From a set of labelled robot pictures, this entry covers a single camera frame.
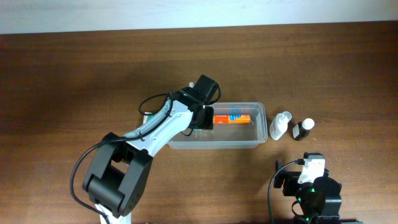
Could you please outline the dark bottle white cap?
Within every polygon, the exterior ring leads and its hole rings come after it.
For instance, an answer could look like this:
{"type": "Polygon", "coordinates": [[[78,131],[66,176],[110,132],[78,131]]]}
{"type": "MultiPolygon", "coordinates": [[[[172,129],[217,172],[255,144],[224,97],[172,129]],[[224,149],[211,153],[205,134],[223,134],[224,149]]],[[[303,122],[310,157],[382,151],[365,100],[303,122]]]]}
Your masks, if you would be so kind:
{"type": "Polygon", "coordinates": [[[309,135],[309,132],[314,125],[315,122],[312,118],[306,118],[305,120],[297,123],[292,130],[294,140],[301,141],[305,139],[309,135]]]}

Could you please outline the white spray bottle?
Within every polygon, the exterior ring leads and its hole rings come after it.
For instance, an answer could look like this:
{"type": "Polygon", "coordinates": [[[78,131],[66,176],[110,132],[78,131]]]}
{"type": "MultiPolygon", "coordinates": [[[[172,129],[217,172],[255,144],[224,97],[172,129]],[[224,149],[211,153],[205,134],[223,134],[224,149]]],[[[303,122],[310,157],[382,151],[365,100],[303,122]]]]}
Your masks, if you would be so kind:
{"type": "Polygon", "coordinates": [[[269,133],[275,141],[279,140],[288,128],[292,114],[288,111],[278,113],[270,124],[269,133]]]}

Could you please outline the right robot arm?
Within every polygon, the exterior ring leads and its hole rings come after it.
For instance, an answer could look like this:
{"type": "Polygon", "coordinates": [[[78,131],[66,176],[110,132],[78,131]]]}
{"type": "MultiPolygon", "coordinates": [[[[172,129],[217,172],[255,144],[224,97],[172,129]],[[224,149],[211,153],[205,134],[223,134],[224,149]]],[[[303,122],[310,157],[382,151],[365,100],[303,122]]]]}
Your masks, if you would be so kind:
{"type": "Polygon", "coordinates": [[[282,189],[285,197],[294,197],[291,211],[294,214],[293,223],[309,224],[363,224],[355,219],[341,219],[340,208],[342,204],[342,185],[329,177],[329,170],[324,169],[323,174],[313,182],[299,182],[300,172],[287,171],[291,165],[304,165],[303,159],[289,162],[285,165],[275,162],[275,174],[272,176],[267,192],[269,216],[274,223],[271,209],[271,188],[282,189]]]}

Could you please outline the white green Panadol box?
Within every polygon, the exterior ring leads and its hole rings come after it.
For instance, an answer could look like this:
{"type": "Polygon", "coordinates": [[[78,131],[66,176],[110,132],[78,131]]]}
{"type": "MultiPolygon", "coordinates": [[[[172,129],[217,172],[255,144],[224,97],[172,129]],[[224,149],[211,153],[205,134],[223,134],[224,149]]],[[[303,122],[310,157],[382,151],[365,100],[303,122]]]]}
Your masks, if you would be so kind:
{"type": "Polygon", "coordinates": [[[143,117],[143,121],[142,123],[145,124],[146,122],[148,122],[149,120],[151,120],[154,117],[153,114],[145,114],[143,117]]]}

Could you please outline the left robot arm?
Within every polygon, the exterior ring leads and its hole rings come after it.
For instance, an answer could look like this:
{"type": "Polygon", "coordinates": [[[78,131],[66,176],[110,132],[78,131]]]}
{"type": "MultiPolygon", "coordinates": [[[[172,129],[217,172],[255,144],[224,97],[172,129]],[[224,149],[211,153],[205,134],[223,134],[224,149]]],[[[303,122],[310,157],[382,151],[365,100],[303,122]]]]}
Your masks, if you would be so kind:
{"type": "Polygon", "coordinates": [[[219,84],[201,75],[194,85],[164,94],[161,109],[136,130],[123,136],[108,133],[89,148],[96,154],[82,183],[94,205],[78,203],[98,213],[101,223],[130,223],[154,156],[186,129],[212,129],[212,105],[220,97],[219,84]]]}

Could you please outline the clear plastic container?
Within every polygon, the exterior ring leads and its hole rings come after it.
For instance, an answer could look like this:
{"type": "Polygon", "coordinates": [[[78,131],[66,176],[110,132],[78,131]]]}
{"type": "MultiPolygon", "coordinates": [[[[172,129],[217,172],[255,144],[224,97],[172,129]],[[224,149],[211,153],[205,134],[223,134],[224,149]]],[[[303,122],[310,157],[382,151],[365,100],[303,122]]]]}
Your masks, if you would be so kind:
{"type": "Polygon", "coordinates": [[[264,105],[260,102],[228,102],[213,105],[215,115],[246,115],[246,124],[215,124],[213,129],[196,129],[190,136],[174,136],[172,149],[253,149],[267,140],[264,105]]]}

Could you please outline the orange Redoxon tube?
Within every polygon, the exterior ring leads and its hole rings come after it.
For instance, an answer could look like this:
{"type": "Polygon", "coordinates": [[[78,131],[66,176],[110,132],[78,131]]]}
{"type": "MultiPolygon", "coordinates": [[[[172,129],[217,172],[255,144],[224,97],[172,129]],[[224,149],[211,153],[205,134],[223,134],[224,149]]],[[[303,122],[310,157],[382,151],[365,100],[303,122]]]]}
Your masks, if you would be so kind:
{"type": "Polygon", "coordinates": [[[222,114],[214,115],[214,124],[248,124],[251,122],[251,116],[248,114],[222,114]]]}

